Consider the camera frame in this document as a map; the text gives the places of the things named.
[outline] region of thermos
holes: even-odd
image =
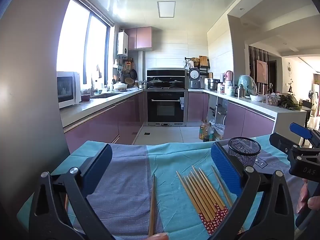
[[[238,88],[238,99],[244,98],[244,96],[245,96],[245,91],[244,91],[243,85],[240,84]]]

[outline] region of oven handle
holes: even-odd
[[[151,99],[152,102],[180,102],[180,100],[153,100]]]

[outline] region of white floor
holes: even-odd
[[[163,127],[163,126],[144,126],[142,127],[135,145],[157,145],[169,142],[194,143],[202,142],[198,138],[198,126],[180,126],[180,127]]]

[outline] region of cutting board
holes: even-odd
[[[208,58],[206,56],[199,56],[200,66],[208,67]]]

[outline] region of recessed light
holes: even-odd
[[[157,2],[157,3],[158,3],[159,18],[174,18],[176,2],[166,1],[166,2]]]

